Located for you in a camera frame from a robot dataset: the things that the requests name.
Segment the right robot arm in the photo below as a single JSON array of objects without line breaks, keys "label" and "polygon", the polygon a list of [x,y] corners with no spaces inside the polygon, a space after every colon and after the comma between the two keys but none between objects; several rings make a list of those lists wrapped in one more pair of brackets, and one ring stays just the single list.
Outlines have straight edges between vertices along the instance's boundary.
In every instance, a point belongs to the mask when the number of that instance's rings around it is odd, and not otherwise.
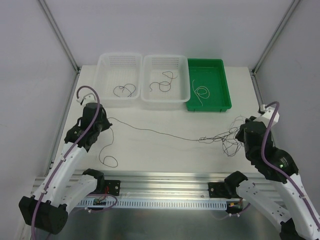
[{"label": "right robot arm", "polygon": [[318,240],[320,216],[304,191],[293,158],[274,146],[271,124],[269,118],[252,116],[240,126],[235,138],[244,144],[246,159],[275,187],[284,206],[258,190],[240,171],[225,178],[224,191],[230,198],[247,200],[271,222],[282,240]]}]

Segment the aluminium frame post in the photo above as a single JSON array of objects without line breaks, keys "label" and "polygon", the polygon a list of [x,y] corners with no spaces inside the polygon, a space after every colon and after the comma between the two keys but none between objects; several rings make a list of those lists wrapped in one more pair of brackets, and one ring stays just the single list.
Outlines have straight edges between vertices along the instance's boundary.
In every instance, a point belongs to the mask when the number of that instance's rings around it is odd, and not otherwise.
[{"label": "aluminium frame post", "polygon": [[254,67],[251,70],[251,73],[253,76],[255,76],[258,72],[258,70],[261,68],[262,64],[264,63],[265,59],[267,58],[268,54],[276,44],[278,38],[284,31],[285,27],[289,23],[290,19],[292,18],[293,14],[295,13],[298,5],[301,3],[301,0],[292,0],[289,4],[287,10],[285,11],[283,17],[281,18],[279,24],[277,25],[275,31],[273,32],[271,38],[269,39],[266,47],[262,51],[262,54],[260,55],[257,63],[254,65]]},{"label": "aluminium frame post", "polygon": [[51,10],[50,7],[48,6],[47,2],[45,0],[37,0],[37,3],[39,4],[41,10],[44,13],[44,16],[46,17],[48,24],[50,25],[55,37],[57,38],[60,46],[62,47],[63,52],[65,53],[69,63],[71,64],[73,70],[78,73],[81,68],[77,64],[77,61],[75,60]]}]

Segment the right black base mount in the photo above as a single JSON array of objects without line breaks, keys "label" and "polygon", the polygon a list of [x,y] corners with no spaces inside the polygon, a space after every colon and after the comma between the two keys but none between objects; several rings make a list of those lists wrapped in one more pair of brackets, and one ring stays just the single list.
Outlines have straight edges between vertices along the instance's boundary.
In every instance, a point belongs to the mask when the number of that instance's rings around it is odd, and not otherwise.
[{"label": "right black base mount", "polygon": [[208,195],[210,198],[214,198],[214,199],[217,199],[217,198],[230,199],[230,194],[224,182],[209,182]]}]

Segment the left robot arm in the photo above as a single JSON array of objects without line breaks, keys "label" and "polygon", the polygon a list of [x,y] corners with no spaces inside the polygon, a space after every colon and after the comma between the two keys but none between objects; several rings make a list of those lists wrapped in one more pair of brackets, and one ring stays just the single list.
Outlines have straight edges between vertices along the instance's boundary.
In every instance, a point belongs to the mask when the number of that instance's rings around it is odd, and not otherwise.
[{"label": "left robot arm", "polygon": [[82,117],[67,131],[60,159],[40,187],[30,196],[23,196],[18,207],[25,223],[35,229],[57,235],[67,223],[70,212],[89,194],[105,194],[105,178],[101,171],[85,170],[78,182],[66,188],[77,165],[89,153],[101,132],[112,124],[102,104],[87,103]]}]

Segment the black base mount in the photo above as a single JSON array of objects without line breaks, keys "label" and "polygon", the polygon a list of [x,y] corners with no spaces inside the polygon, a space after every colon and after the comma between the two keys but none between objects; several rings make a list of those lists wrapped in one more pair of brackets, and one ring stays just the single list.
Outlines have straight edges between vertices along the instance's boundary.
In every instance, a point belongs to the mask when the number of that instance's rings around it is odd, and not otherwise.
[{"label": "black base mount", "polygon": [[119,196],[121,190],[120,180],[104,180],[104,190],[106,194]]},{"label": "black base mount", "polygon": [[230,199],[230,194],[224,182],[209,182],[208,195],[210,198],[214,198],[214,199],[217,199],[217,198]]}]

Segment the green plastic tray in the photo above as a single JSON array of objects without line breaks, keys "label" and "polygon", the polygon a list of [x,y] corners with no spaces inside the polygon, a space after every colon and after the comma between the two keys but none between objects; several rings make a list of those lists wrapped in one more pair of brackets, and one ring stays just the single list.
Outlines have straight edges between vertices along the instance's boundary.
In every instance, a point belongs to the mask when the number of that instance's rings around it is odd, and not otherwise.
[{"label": "green plastic tray", "polygon": [[231,109],[225,67],[221,59],[189,58],[189,112],[224,113]]}]

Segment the left aluminium frame post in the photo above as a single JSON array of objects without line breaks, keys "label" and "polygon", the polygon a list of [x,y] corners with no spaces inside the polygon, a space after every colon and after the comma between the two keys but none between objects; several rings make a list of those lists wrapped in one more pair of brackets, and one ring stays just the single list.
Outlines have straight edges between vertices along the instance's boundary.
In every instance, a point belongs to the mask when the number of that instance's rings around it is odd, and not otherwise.
[{"label": "left aluminium frame post", "polygon": [[48,24],[50,25],[55,37],[57,38],[60,46],[62,47],[63,52],[65,53],[69,63],[71,64],[73,70],[78,73],[81,68],[77,64],[77,61],[75,60],[51,10],[50,7],[48,6],[47,2],[45,0],[37,0],[37,3],[39,4],[41,10],[44,13],[44,16],[46,17]]}]

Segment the white mesh basket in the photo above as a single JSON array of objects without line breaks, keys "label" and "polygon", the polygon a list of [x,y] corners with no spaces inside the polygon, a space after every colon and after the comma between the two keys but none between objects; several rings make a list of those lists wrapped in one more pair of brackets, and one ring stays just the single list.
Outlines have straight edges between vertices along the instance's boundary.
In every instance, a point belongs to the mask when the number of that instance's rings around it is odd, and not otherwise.
[{"label": "white mesh basket", "polygon": [[177,110],[189,101],[188,59],[183,55],[146,55],[140,97],[146,109]]},{"label": "white mesh basket", "polygon": [[92,87],[105,108],[127,108],[140,97],[143,56],[104,53],[96,66]]}]

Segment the right aluminium frame post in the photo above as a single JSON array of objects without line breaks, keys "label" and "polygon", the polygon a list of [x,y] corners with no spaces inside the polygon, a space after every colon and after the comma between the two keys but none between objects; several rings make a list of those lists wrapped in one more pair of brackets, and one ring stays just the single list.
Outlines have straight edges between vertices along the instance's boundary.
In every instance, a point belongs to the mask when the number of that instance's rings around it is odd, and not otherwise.
[{"label": "right aluminium frame post", "polygon": [[276,44],[278,38],[284,31],[285,27],[289,23],[290,19],[292,18],[293,14],[295,13],[298,5],[301,3],[301,0],[292,0],[289,4],[287,10],[285,11],[283,17],[281,18],[279,24],[277,25],[275,31],[273,32],[271,38],[269,39],[266,47],[262,51],[262,54],[260,55],[257,63],[254,65],[254,67],[251,70],[251,73],[253,76],[255,76],[258,72],[258,70],[261,68],[262,64],[264,63],[265,59],[267,58],[268,54]]}]

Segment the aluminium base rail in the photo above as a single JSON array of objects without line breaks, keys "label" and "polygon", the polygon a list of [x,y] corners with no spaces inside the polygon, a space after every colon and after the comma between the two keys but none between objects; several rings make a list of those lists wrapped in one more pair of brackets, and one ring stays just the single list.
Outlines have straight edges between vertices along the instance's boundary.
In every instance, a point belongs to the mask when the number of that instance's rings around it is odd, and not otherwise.
[{"label": "aluminium base rail", "polygon": [[[62,192],[69,190],[81,177],[83,171],[76,170]],[[104,170],[106,180],[119,180],[119,196],[123,199],[209,199],[209,182],[223,182],[231,173],[178,173],[136,172]],[[260,173],[244,173],[267,197],[281,203],[282,199],[274,186]]]}]

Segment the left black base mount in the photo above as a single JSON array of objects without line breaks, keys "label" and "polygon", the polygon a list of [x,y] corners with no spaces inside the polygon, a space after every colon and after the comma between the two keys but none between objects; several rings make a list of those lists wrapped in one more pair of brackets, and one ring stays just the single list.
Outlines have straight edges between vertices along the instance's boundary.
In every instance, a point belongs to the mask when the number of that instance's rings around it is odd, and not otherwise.
[{"label": "left black base mount", "polygon": [[104,180],[104,190],[106,194],[119,196],[121,190],[120,180]]}]

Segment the left white mesh basket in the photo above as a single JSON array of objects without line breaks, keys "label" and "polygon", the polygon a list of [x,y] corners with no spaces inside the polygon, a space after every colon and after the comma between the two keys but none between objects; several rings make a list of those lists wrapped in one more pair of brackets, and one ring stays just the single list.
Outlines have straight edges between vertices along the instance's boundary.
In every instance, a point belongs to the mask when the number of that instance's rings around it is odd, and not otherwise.
[{"label": "left white mesh basket", "polygon": [[104,53],[96,66],[92,87],[105,108],[127,108],[140,97],[143,56]]}]

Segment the middle white mesh basket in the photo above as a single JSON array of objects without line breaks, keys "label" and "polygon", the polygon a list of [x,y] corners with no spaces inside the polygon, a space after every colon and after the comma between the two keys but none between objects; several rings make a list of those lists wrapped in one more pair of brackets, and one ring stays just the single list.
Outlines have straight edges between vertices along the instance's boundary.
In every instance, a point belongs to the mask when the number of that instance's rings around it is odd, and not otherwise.
[{"label": "middle white mesh basket", "polygon": [[177,110],[189,101],[188,59],[183,55],[146,55],[140,97],[146,109]]}]

